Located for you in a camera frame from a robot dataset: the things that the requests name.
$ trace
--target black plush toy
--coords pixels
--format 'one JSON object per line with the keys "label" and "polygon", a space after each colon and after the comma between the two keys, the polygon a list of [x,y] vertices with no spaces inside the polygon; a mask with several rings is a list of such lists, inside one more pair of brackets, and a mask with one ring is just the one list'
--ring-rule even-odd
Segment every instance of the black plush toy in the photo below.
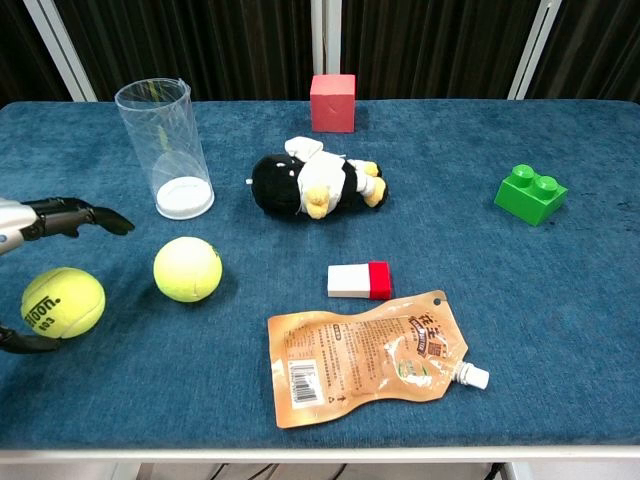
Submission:
{"label": "black plush toy", "polygon": [[387,199],[387,184],[374,162],[345,160],[305,137],[284,146],[288,155],[267,155],[253,169],[251,192],[264,211],[320,219],[359,195],[372,208]]}

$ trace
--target table edge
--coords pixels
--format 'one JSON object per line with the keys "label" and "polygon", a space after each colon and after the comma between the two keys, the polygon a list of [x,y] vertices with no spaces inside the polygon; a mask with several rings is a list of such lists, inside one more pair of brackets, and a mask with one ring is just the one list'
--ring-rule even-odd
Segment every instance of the table edge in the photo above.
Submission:
{"label": "table edge", "polygon": [[0,464],[143,463],[449,463],[640,459],[640,445],[548,445],[336,449],[0,450]]}

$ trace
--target robotic hand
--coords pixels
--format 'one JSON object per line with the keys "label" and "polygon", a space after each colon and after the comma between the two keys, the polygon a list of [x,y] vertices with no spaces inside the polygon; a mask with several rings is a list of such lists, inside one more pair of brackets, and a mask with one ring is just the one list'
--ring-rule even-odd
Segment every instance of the robotic hand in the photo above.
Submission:
{"label": "robotic hand", "polygon": [[[25,241],[62,233],[78,237],[78,227],[85,223],[100,225],[114,235],[126,235],[133,224],[119,213],[93,207],[77,198],[48,198],[33,202],[16,202],[0,198],[0,255]],[[37,335],[20,335],[0,325],[0,350],[11,353],[38,353],[55,350],[60,341]]]}

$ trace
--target table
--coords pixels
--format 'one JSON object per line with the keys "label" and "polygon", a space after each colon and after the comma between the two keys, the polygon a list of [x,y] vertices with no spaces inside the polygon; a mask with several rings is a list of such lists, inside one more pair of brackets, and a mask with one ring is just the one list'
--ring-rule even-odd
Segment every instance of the table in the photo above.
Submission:
{"label": "table", "polygon": [[[0,259],[2,321],[25,331],[22,290],[74,266],[107,308],[88,334],[48,355],[1,354],[0,459],[419,461],[640,456],[640,108],[609,101],[393,100],[357,105],[356,133],[313,134],[307,102],[204,102],[194,110],[216,200],[167,220],[110,103],[15,103],[0,112],[0,195],[76,196],[127,216],[114,237],[30,243]],[[284,141],[382,167],[379,211],[278,219],[245,180]],[[493,205],[518,163],[569,188],[534,228]],[[194,305],[155,287],[157,250],[203,238],[224,263]],[[330,264],[387,260],[395,296],[444,290],[491,372],[486,391],[380,401],[340,420],[275,425],[266,319],[377,305],[326,296]]]}

